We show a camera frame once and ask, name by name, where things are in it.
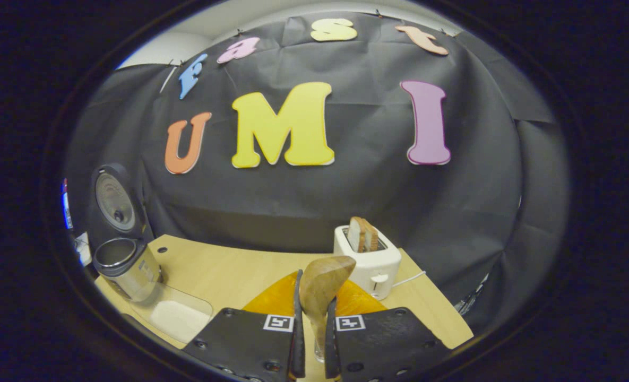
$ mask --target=bread slice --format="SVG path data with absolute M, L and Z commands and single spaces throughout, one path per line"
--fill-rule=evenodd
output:
M 365 252 L 377 251 L 378 230 L 376 230 L 375 227 L 368 222 L 368 220 L 362 220 L 364 221 L 364 226 L 366 227 L 364 250 Z
M 355 252 L 363 252 L 366 245 L 366 225 L 364 220 L 357 216 L 350 219 L 348 228 L 348 242 Z

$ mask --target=black fabric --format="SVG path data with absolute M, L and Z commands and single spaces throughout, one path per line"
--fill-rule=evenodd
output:
M 329 17 L 351 20 L 358 37 L 314 41 L 310 25 Z M 175 70 L 163 90 L 169 66 L 118 70 L 79 121 L 72 155 L 81 155 L 84 145 L 99 154 L 69 161 L 70 194 L 78 199 L 72 215 L 93 199 L 74 193 L 89 189 L 84 174 L 120 162 L 142 189 L 155 235 L 331 252 L 333 229 L 363 216 L 404 248 L 454 304 L 491 272 L 465 319 L 476 333 L 496 328 L 520 309 L 554 263 L 569 189 L 562 134 L 532 84 L 486 44 L 419 26 L 449 51 L 436 56 L 397 32 L 399 24 L 413 25 L 327 12 L 246 31 L 203 51 L 208 58 L 198 83 L 183 100 L 178 77 L 196 57 Z M 215 62 L 229 45 L 253 36 L 261 38 L 255 53 Z M 444 166 L 407 160 L 414 120 L 411 98 L 399 87 L 404 80 L 438 85 L 447 94 L 442 106 L 452 159 Z M 295 85 L 312 81 L 333 87 L 325 122 L 335 162 L 293 167 L 281 155 L 272 166 L 256 145 L 261 164 L 235 169 L 232 102 L 261 92 L 278 111 Z M 113 101 L 116 92 L 125 98 Z M 164 165 L 168 126 L 205 111 L 212 118 L 200 159 L 187 174 L 174 176 Z M 188 126 L 180 153 L 190 135 Z

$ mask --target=wooden table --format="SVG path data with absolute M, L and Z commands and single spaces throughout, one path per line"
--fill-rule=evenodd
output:
M 159 253 L 161 247 L 167 251 Z M 305 269 L 313 259 L 332 254 L 293 254 L 283 252 L 250 251 L 204 244 L 164 235 L 149 243 L 154 257 L 163 268 L 164 283 L 182 292 L 202 298 L 213 306 L 213 314 L 225 307 L 241 309 L 256 295 L 283 276 Z M 403 249 L 401 266 L 396 281 L 406 280 L 421 273 Z M 130 304 L 99 277 L 95 285 L 120 312 L 132 315 L 147 329 L 176 348 L 185 343 L 159 331 L 136 314 Z M 427 326 L 447 348 L 455 348 L 472 338 L 472 331 L 440 290 L 426 275 L 392 288 L 381 301 L 387 308 L 407 307 Z M 305 328 L 305 370 L 307 377 L 300 380 L 321 381 L 324 364 L 314 359 L 314 334 L 307 317 Z

